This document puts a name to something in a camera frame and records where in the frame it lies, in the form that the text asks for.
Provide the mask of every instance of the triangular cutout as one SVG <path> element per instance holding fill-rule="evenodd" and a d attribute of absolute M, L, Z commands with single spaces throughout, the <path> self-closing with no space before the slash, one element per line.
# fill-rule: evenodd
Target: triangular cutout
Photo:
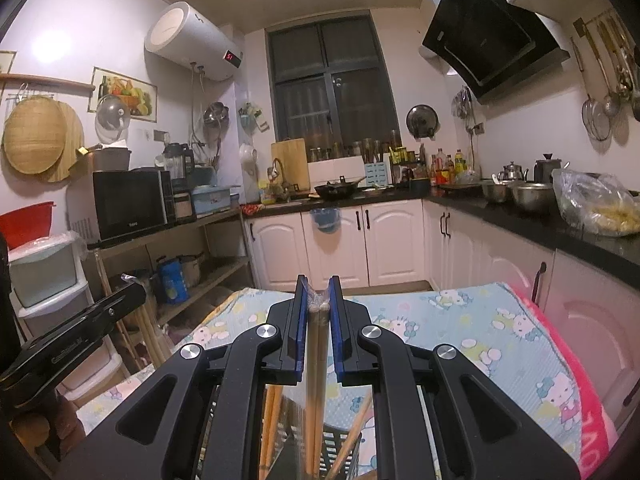
<path fill-rule="evenodd" d="M 131 408 L 117 423 L 116 431 L 144 446 L 153 442 L 177 378 L 167 376 Z"/>
<path fill-rule="evenodd" d="M 476 418 L 480 437 L 489 444 L 510 436 L 518 424 L 490 397 L 489 393 L 471 376 L 460 377 L 462 388 Z"/>

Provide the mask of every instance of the round cutting board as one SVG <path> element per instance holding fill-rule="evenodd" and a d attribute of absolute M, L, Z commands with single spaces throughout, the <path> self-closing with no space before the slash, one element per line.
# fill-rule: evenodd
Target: round cutting board
<path fill-rule="evenodd" d="M 84 145 L 84 130 L 78 114 L 66 103 L 58 101 L 58 107 L 65 118 L 65 147 L 54 165 L 40 175 L 45 182 L 65 180 L 69 176 L 69 168 L 76 162 L 76 149 Z"/>
<path fill-rule="evenodd" d="M 62 155 L 66 124 L 58 104 L 35 96 L 19 102 L 4 124 L 2 145 L 9 163 L 24 174 L 48 170 Z"/>

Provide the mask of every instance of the wooden cutting board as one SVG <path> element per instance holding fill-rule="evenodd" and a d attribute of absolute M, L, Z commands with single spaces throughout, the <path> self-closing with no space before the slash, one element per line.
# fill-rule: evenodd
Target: wooden cutting board
<path fill-rule="evenodd" d="M 76 161 L 76 149 L 84 146 L 84 130 L 75 110 L 66 103 L 58 101 L 60 112 L 65 118 L 66 139 L 62 155 L 47 171 L 40 174 L 44 182 L 60 182 L 69 176 L 69 168 Z"/>
<path fill-rule="evenodd" d="M 20 173 L 42 173 L 62 155 L 65 130 L 65 118 L 56 101 L 42 96 L 24 99 L 4 124 L 6 158 Z"/>
<path fill-rule="evenodd" d="M 284 176 L 290 184 L 298 184 L 300 191 L 309 191 L 309 170 L 306 165 L 305 139 L 283 140 L 271 145 L 271 160 L 279 158 Z"/>

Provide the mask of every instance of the stainless steel bowl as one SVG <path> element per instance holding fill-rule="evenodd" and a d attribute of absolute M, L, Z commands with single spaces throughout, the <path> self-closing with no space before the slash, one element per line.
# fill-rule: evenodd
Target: stainless steel bowl
<path fill-rule="evenodd" d="M 513 182 L 510 188 L 516 206 L 527 213 L 548 214 L 556 206 L 553 184 Z"/>
<path fill-rule="evenodd" d="M 482 194 L 487 202 L 492 204 L 504 204 L 511 200 L 511 189 L 508 183 L 496 184 L 493 180 L 482 182 Z"/>

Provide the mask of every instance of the range hood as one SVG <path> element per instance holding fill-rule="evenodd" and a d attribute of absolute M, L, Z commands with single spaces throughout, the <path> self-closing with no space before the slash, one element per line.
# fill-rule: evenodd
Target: range hood
<path fill-rule="evenodd" d="M 423 57 L 440 56 L 481 104 L 569 59 L 540 17 L 507 0 L 433 0 Z"/>

